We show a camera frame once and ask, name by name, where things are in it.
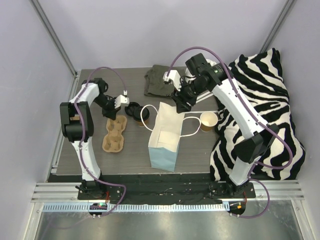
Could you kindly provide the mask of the brown paper coffee cup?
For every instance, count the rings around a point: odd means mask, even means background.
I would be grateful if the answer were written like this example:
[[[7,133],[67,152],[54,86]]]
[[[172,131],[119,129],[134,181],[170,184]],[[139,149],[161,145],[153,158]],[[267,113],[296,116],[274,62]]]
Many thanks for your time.
[[[149,119],[144,121],[136,121],[136,123],[139,127],[144,127],[145,125],[147,126],[149,124]]]

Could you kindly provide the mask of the brown cardboard cup carrier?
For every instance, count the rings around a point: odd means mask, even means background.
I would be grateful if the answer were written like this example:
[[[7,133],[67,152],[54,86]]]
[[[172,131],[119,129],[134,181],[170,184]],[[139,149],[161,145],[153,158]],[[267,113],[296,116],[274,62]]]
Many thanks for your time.
[[[107,153],[119,153],[124,147],[123,132],[127,126],[127,117],[117,115],[115,120],[108,119],[106,123],[107,134],[102,141],[102,149]]]

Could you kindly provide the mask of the light blue paper bag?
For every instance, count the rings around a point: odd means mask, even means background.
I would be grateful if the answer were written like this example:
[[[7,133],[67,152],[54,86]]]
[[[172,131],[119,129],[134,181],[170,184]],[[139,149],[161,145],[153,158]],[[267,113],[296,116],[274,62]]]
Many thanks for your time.
[[[145,110],[147,107],[152,107],[156,111],[155,123],[152,129],[142,121],[143,126],[151,131],[148,141],[151,167],[174,172],[180,139],[195,135],[201,127],[201,120],[195,116],[186,117],[184,113],[177,113],[175,107],[164,102],[159,103],[159,108],[147,104],[142,110]],[[183,123],[188,119],[197,120],[198,127],[193,133],[182,135]]]

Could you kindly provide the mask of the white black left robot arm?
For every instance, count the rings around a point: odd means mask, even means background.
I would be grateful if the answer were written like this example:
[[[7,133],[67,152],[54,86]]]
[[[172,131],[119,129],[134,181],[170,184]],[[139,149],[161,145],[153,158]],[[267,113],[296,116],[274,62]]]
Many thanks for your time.
[[[106,195],[107,186],[103,183],[102,172],[93,150],[95,128],[90,106],[96,103],[104,117],[115,120],[121,108],[116,107],[115,97],[105,94],[108,88],[102,78],[84,81],[76,96],[59,106],[62,134],[74,147],[82,171],[81,185],[77,189],[97,200]]]

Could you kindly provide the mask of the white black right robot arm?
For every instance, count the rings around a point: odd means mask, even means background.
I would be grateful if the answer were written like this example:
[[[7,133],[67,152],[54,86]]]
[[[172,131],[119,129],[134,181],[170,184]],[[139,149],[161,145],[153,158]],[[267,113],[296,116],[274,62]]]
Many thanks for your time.
[[[163,75],[166,83],[174,85],[171,97],[176,103],[176,111],[189,112],[197,103],[198,96],[209,91],[227,108],[244,137],[234,147],[236,160],[225,186],[226,193],[236,198],[243,193],[254,164],[270,148],[279,128],[275,124],[268,124],[258,114],[223,61],[211,65],[199,53],[187,60],[185,65],[191,73],[190,81],[184,80],[171,69]]]

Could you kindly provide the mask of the white paper straws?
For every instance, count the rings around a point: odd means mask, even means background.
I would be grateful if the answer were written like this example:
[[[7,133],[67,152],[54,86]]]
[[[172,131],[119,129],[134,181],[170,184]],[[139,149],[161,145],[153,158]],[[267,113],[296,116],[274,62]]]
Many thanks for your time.
[[[184,110],[183,112],[186,114],[201,114],[204,112],[218,112],[218,103],[214,97],[214,95],[206,91],[199,96],[197,96],[195,100],[195,104],[190,106],[190,110]]]

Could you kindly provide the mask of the white bucket hat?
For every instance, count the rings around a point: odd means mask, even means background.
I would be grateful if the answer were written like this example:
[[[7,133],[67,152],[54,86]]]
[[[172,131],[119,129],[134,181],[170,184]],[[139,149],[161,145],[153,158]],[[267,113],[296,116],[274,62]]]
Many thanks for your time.
[[[211,60],[211,59],[205,59],[211,66],[214,66],[214,65],[216,65],[217,63],[215,62],[215,61],[213,61],[213,60]],[[189,76],[189,77],[191,77],[191,76],[193,76],[193,74],[190,72],[190,70],[188,69],[188,68],[186,68],[185,69],[185,75],[186,76]]]

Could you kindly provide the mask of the olive green folded cloth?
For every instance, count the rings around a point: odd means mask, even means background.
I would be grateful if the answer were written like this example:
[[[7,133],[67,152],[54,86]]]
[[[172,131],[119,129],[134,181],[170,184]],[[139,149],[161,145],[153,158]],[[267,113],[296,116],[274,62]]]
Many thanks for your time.
[[[163,80],[163,76],[168,70],[168,66],[155,64],[145,73],[145,96],[170,98],[175,87],[173,84],[165,84]]]

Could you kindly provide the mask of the zebra striped blanket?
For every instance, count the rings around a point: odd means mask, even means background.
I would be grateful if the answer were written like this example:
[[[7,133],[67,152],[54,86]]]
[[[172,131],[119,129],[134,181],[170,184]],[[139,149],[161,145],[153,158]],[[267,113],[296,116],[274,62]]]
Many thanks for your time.
[[[290,165],[280,169],[288,162],[289,153],[276,139],[259,160],[263,165],[257,165],[252,176],[262,180],[296,179],[305,162],[306,150],[296,137],[280,52],[272,48],[253,56],[242,54],[229,64],[229,68],[254,109],[269,124],[279,127],[278,135],[287,143],[293,155]],[[214,131],[218,139],[210,154],[210,178],[212,181],[225,181],[236,161],[234,146],[243,141],[244,137],[227,108],[220,101],[217,105],[218,122]]]

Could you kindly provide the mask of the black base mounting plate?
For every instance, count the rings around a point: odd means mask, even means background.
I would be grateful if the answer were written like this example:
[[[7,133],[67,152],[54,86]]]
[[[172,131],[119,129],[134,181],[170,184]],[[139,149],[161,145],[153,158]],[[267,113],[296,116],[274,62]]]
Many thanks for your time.
[[[82,180],[76,185],[78,199],[107,199],[115,204],[191,205],[216,204],[223,199],[254,199],[251,182],[233,187],[229,182],[213,181],[207,173],[183,174],[118,174],[103,175],[104,185],[95,180]]]

